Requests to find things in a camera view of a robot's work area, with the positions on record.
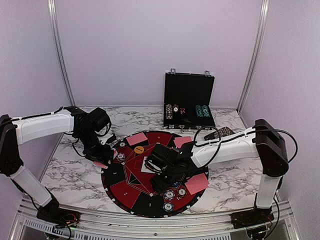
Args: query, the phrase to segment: pink card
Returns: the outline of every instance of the pink card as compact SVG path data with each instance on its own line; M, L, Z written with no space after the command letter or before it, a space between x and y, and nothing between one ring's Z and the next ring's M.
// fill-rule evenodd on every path
M146 135L143 132L140 132L136 135L128 136L126 138L126 140L128 141L129 145L132 146L132 145L141 143L143 141L146 141L146 140L148 140L148 138L146 137Z
M176 137L173 141L175 146L179 149L183 144L190 143L193 140L190 136L181 136L181 137Z
M209 181L204 173L191 177L186 183L186 188L191 195L196 194L209 186Z

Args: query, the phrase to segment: marble table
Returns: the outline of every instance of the marble table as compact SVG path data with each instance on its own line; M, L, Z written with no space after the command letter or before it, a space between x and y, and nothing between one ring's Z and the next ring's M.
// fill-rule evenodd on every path
M86 112L94 108L82 107ZM181 136L179 129L163 128L162 107L103 107L110 116L117 140L129 135L150 130L168 131ZM235 133L245 129L238 113L229 109L212 109L217 128L229 127ZM208 131L203 131L203 139ZM101 180L101 168L72 148L75 139L64 135L42 178L42 183L61 204L92 210L126 213L114 204L106 194ZM76 148L82 152L81 143ZM232 211L252 207L258 191L262 165L259 160L242 159L215 163L209 168L209 188L190 209L181 214L199 214L218 211Z

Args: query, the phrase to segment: poker chip case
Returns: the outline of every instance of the poker chip case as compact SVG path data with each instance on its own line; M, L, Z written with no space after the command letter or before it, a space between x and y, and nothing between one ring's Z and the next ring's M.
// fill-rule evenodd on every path
M169 129L199 129L214 126L209 108L215 77L205 74L165 74L163 126Z

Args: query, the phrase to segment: poker mat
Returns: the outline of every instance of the poker mat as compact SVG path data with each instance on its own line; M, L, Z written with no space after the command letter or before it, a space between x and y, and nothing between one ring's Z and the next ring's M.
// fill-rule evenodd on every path
M169 217L189 209L205 192L202 190L195 194L189 193L185 182L191 177L191 173L182 176L168 191L158 194L150 183L150 179L156 174L141 172L144 159L151 154L157 143L175 148L174 139L180 136L164 131L142 133L147 140L129 145L127 138L124 138L114 145L117 156L113 163L101 172L106 193L120 208L141 217ZM202 173L208 178L208 168L199 169L193 175Z

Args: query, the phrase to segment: vertical metal post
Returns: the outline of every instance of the vertical metal post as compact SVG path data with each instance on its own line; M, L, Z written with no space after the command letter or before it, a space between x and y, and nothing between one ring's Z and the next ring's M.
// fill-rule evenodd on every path
M55 50L57 53L59 66L60 66L60 70L62 73L62 79L63 79L65 91L66 91L68 100L70 102L70 105L75 106L76 102L75 102L74 95L72 93L71 84L69 81L67 68L66 68L66 64L65 64L65 60L64 60L64 55L63 55L63 51L62 51L62 47L61 47L55 0L48 0L48 7L49 7L49 16L50 16L50 21L51 21Z
M265 31L266 31L266 24L267 24L267 16L268 16L268 11L269 11L269 0L262 0L262 5L261 5L261 13L260 13L260 19L259 19L259 24L258 24L258 30L256 33L256 38L255 38L255 44L254 44L254 49L253 49L253 54L251 58L251 62L249 65L249 70L246 76L244 88L240 97L240 101L237 107L237 112L241 116L242 110L245 106L245 102L248 97L249 89L254 77L255 73L255 68L257 64L257 59L259 56L259 52L262 47Z

